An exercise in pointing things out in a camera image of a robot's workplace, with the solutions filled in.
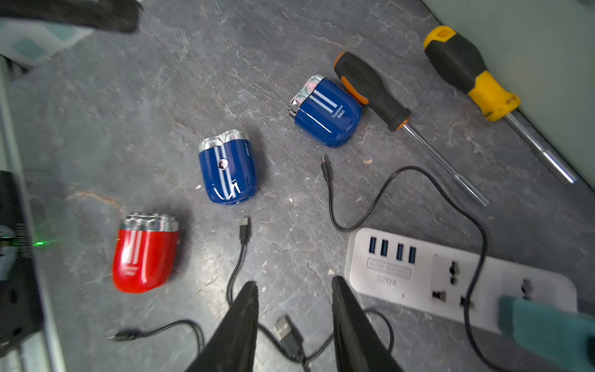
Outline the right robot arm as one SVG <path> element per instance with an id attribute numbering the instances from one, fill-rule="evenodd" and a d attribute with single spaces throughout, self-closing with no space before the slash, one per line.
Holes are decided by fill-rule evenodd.
<path id="1" fill-rule="evenodd" d="M 173 264 L 179 227 L 172 215 L 133 213 L 123 220 L 119 243 L 130 240 L 145 249 L 157 264 L 156 274 L 166 274 Z M 15 178 L 1 173 L 1 355 L 6 356 L 25 339 L 42 330 L 44 314 L 35 264 L 24 223 Z M 206 340 L 200 326 L 182 319 L 195 333 L 198 353 L 190 371 L 251 371 L 256 353 L 259 301 L 257 285 L 248 281 L 214 336 Z M 383 345 L 346 280 L 333 278 L 333 334 L 327 344 L 335 347 L 339 371 L 400 371 L 391 356 L 395 334 Z"/>

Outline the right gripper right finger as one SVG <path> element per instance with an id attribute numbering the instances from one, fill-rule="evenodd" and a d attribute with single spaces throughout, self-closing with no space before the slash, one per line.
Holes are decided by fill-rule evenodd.
<path id="1" fill-rule="evenodd" d="M 338 371 L 401 371 L 382 344 L 346 280 L 333 287 L 333 339 Z"/>

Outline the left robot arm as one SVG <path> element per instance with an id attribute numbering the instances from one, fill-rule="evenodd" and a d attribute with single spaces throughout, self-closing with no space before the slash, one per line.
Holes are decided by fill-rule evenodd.
<path id="1" fill-rule="evenodd" d="M 134 0 L 1 2 L 2 18 L 61 23 L 119 33 L 135 32 L 142 10 L 141 3 Z"/>

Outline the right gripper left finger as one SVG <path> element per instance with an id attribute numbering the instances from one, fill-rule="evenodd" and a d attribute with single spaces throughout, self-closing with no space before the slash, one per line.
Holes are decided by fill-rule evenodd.
<path id="1" fill-rule="evenodd" d="M 189 371 L 252 371 L 259 316 L 255 281 L 243 285 L 226 316 Z"/>

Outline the teal USB charger adapter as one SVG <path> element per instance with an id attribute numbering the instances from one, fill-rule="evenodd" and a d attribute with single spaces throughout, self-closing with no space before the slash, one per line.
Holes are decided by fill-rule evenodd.
<path id="1" fill-rule="evenodd" d="M 517 345 L 564 370 L 594 370 L 593 316 L 503 296 L 497 325 Z"/>

